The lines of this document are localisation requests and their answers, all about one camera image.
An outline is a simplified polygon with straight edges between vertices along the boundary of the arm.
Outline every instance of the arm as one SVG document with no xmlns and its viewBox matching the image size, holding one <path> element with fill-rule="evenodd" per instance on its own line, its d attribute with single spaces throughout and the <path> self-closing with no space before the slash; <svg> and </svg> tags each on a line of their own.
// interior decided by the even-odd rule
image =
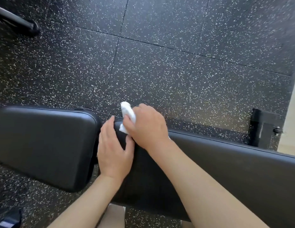
<svg viewBox="0 0 295 228">
<path fill-rule="evenodd" d="M 126 117 L 125 128 L 172 182 L 195 227 L 268 227 L 168 138 L 160 113 L 144 104 L 133 110 L 136 123 Z"/>
<path fill-rule="evenodd" d="M 114 117 L 101 128 L 98 145 L 100 176 L 48 228 L 95 228 L 101 215 L 130 172 L 134 141 L 127 136 L 123 150 L 114 130 Z"/>
</svg>

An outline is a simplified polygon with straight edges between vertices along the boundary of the hand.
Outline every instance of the hand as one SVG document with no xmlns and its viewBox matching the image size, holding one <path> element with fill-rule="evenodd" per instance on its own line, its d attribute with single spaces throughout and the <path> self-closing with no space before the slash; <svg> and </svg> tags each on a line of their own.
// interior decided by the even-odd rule
<svg viewBox="0 0 295 228">
<path fill-rule="evenodd" d="M 101 175 L 111 177 L 121 184 L 130 172 L 135 142 L 127 136 L 125 150 L 122 149 L 114 130 L 114 119 L 112 116 L 101 128 L 97 157 Z"/>
<path fill-rule="evenodd" d="M 133 111 L 136 123 L 132 123 L 129 117 L 124 117 L 123 125 L 135 142 L 150 154 L 155 146 L 169 140 L 165 119 L 153 107 L 143 103 L 134 107 Z"/>
</svg>

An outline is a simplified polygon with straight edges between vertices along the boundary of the white wipe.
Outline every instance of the white wipe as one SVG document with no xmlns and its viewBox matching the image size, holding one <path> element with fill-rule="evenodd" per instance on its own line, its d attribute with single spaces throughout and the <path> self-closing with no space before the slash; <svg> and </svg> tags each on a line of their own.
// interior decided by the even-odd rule
<svg viewBox="0 0 295 228">
<path fill-rule="evenodd" d="M 123 101 L 121 103 L 121 112 L 122 112 L 122 116 L 125 117 L 125 115 L 128 115 L 130 117 L 130 120 L 135 123 L 136 122 L 136 115 L 134 113 L 134 111 L 132 110 L 132 108 L 130 107 L 130 104 L 126 101 Z M 123 124 L 120 125 L 119 131 L 129 134 L 127 132 L 127 130 L 125 129 L 125 127 L 123 126 Z"/>
</svg>

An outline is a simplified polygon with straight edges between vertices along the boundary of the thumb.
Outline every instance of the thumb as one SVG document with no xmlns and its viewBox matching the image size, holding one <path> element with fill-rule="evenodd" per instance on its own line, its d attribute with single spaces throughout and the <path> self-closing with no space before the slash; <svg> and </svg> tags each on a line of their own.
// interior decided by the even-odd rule
<svg viewBox="0 0 295 228">
<path fill-rule="evenodd" d="M 123 118 L 123 125 L 130 135 L 134 134 L 135 124 L 130 120 L 130 117 L 128 115 L 125 115 L 125 117 Z"/>
<path fill-rule="evenodd" d="M 125 152 L 127 154 L 132 154 L 134 155 L 134 149 L 135 149 L 135 142 L 134 140 L 131 138 L 130 135 L 127 135 L 127 137 L 125 138 L 125 142 L 126 142 L 126 146 L 125 146 Z"/>
</svg>

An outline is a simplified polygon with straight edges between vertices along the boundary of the weight bench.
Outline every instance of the weight bench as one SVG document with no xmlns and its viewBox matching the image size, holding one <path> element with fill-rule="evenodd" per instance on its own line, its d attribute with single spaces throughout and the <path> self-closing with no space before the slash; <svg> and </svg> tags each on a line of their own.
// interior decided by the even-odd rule
<svg viewBox="0 0 295 228">
<path fill-rule="evenodd" d="M 114 127 L 124 148 L 121 123 L 115 121 Z M 82 108 L 0 108 L 0 163 L 57 188 L 80 191 L 97 163 L 101 126 Z M 169 130 L 169 136 L 268 226 L 295 228 L 295 156 L 178 130 Z M 189 220 L 173 185 L 138 145 L 112 202 Z"/>
</svg>

